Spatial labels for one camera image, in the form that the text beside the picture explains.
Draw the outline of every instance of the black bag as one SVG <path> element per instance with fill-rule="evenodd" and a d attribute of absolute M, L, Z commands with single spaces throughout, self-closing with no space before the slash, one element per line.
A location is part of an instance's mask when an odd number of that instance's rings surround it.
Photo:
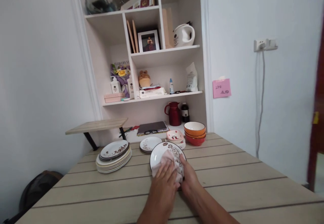
<path fill-rule="evenodd" d="M 39 201 L 61 178 L 59 172 L 44 171 L 37 175 L 24 189 L 20 198 L 19 213 L 3 223 L 16 223 L 37 201 Z"/>

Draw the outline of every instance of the eyeglasses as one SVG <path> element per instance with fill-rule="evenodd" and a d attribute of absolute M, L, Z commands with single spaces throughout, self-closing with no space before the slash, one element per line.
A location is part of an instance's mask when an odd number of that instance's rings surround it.
<path fill-rule="evenodd" d="M 157 130 L 149 130 L 145 131 L 144 134 L 149 135 L 149 134 L 156 134 L 158 131 Z"/>

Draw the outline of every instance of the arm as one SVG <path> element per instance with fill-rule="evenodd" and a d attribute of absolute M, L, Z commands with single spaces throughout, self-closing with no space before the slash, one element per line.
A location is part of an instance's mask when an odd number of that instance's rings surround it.
<path fill-rule="evenodd" d="M 177 171 L 173 169 L 173 162 L 159 168 L 152 180 L 150 193 L 137 224 L 167 223 L 173 210 L 176 191 L 180 187 L 180 184 L 175 182 Z"/>
<path fill-rule="evenodd" d="M 195 170 L 180 156 L 184 167 L 185 180 L 182 192 L 190 205 L 198 213 L 204 224 L 224 223 L 239 224 L 199 183 Z"/>

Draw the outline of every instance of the white kettle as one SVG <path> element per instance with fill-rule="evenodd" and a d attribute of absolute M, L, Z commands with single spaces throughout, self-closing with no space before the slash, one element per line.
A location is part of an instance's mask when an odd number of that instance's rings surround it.
<path fill-rule="evenodd" d="M 193 45 L 195 40 L 195 30 L 188 24 L 182 24 L 176 27 L 173 32 L 174 47 L 183 47 Z"/>

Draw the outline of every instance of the power cord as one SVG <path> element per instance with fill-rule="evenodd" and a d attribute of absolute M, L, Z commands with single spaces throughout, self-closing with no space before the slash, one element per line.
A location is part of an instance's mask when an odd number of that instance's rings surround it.
<path fill-rule="evenodd" d="M 260 149 L 260 129 L 261 129 L 261 122 L 262 122 L 262 115 L 263 115 L 263 97 L 264 97 L 264 81 L 265 81 L 265 71 L 266 71 L 266 62 L 264 59 L 264 48 L 265 43 L 260 45 L 260 49 L 262 52 L 262 60 L 263 60 L 263 76 L 262 76 L 262 93 L 261 93 L 261 110 L 260 110 L 260 117 L 258 123 L 258 137 L 256 141 L 256 157 L 259 158 L 259 149 Z"/>

